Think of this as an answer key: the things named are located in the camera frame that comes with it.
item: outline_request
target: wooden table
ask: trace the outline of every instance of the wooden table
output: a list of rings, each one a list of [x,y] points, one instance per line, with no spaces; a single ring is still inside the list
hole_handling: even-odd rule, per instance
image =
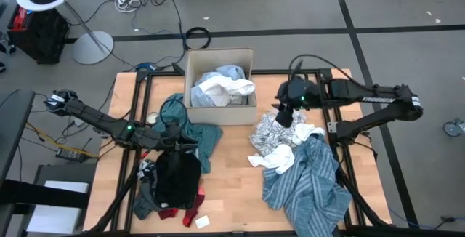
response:
[[[123,116],[131,107],[134,93],[135,73],[119,73],[116,79],[109,114],[113,117]],[[344,78],[337,70],[333,70],[334,78]],[[271,109],[276,103],[274,96],[279,85],[287,79],[286,75],[252,76],[256,84],[257,115]],[[136,120],[140,120],[145,85],[141,85]],[[148,112],[159,112],[164,100],[176,92],[184,92],[184,78],[155,77],[150,90]],[[326,127],[321,110],[303,111],[307,115],[308,124]],[[362,111],[358,103],[341,108],[342,118],[353,120],[361,118]],[[251,145],[248,136],[254,131],[254,126],[223,126],[223,137],[215,147],[210,158],[211,172],[202,174],[201,184],[205,188],[206,200],[199,209],[196,218],[208,215],[210,225],[197,229],[195,225],[186,228],[182,224],[184,211],[179,211],[175,218],[161,221],[156,212],[150,213],[145,220],[139,220],[134,215],[131,233],[199,233],[199,232],[235,232],[235,231],[281,231],[293,230],[284,211],[274,211],[268,208],[262,200],[262,168],[253,168],[247,156],[254,155],[256,149]],[[358,142],[370,145],[364,137],[358,137]],[[103,154],[109,145],[103,148]],[[94,184],[87,209],[84,230],[94,226],[109,207],[116,192],[118,174],[123,150],[115,148],[99,160],[95,172]],[[156,160],[159,153],[154,150],[147,158]],[[381,180],[372,152],[363,146],[353,145],[350,154],[361,195],[382,220],[390,223],[389,210],[384,197]],[[129,157],[128,173],[132,166],[133,156]],[[124,226],[127,197],[120,209],[118,228]],[[357,224],[353,204],[351,210],[352,224]]]

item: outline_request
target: yellow cable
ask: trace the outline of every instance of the yellow cable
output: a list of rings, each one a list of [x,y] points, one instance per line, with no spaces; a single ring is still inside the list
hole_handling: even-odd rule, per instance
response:
[[[73,147],[68,147],[66,145],[56,143],[55,140],[50,135],[46,134],[45,132],[42,132],[42,130],[40,130],[39,128],[35,128],[34,126],[32,126],[32,124],[29,124],[28,122],[26,123],[26,125],[30,126],[31,129],[35,130],[38,134],[42,135],[42,137],[44,137],[45,140],[47,140],[51,144],[57,146],[58,148],[63,148],[63,149],[66,149],[66,150],[71,150],[71,151],[75,151],[75,152],[78,152],[78,153],[82,153],[85,156],[92,157],[92,158],[98,158],[99,157],[98,155],[93,154],[93,153],[88,153],[85,150],[80,150],[80,149],[76,149],[76,148],[73,148]]]

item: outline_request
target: pile of clothes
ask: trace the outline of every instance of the pile of clothes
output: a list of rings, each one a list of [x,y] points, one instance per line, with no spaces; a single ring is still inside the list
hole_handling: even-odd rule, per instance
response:
[[[275,121],[277,113],[264,114],[250,136],[260,155],[249,161],[267,167],[262,199],[271,209],[284,208],[298,236],[332,236],[352,197],[336,183],[339,163],[324,140],[325,131],[304,124],[300,112],[284,128]]]
[[[185,115],[182,94],[174,94],[167,100],[161,113],[164,121],[179,119],[184,137],[196,140],[198,148],[193,152],[163,152],[156,161],[141,163],[138,176],[141,180],[139,192],[134,200],[133,210],[143,220],[152,211],[161,219],[174,217],[178,209],[186,210],[183,224],[190,226],[202,204],[205,193],[199,187],[201,173],[210,172],[209,158],[223,131],[213,124],[192,124]],[[153,127],[162,132],[165,126],[159,117]]]
[[[204,73],[190,88],[193,107],[246,105],[255,84],[246,79],[244,70],[236,65],[223,65]]]

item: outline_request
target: red object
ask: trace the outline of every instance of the red object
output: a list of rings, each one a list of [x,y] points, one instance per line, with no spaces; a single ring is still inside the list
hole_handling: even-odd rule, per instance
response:
[[[160,216],[160,220],[165,220],[166,218],[174,218],[176,217],[178,209],[169,209],[158,212],[158,216]]]
[[[28,11],[20,7],[16,13],[15,19],[13,20],[13,28],[11,28],[10,30],[18,31],[18,30],[26,29],[25,21],[28,16],[29,16]]]
[[[141,156],[140,156],[140,159],[143,160],[145,159],[145,157],[147,157],[148,155],[148,151],[146,151],[145,153],[143,153]]]
[[[195,198],[195,201],[194,201],[194,207],[192,207],[192,209],[188,209],[186,211],[186,215],[184,216],[184,219],[182,219],[182,224],[185,227],[190,227],[195,216],[198,214],[198,207],[202,205],[204,200],[205,200],[205,190],[201,186],[199,186],[198,192],[197,192],[197,198]]]

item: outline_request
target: blue striped towel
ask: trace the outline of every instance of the blue striped towel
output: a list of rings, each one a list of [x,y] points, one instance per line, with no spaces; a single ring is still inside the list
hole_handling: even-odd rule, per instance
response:
[[[336,183],[339,163],[321,135],[310,136],[295,149],[294,155],[294,165],[282,175],[275,169],[264,169],[263,201],[271,209],[284,206],[298,236],[332,236],[352,199]]]

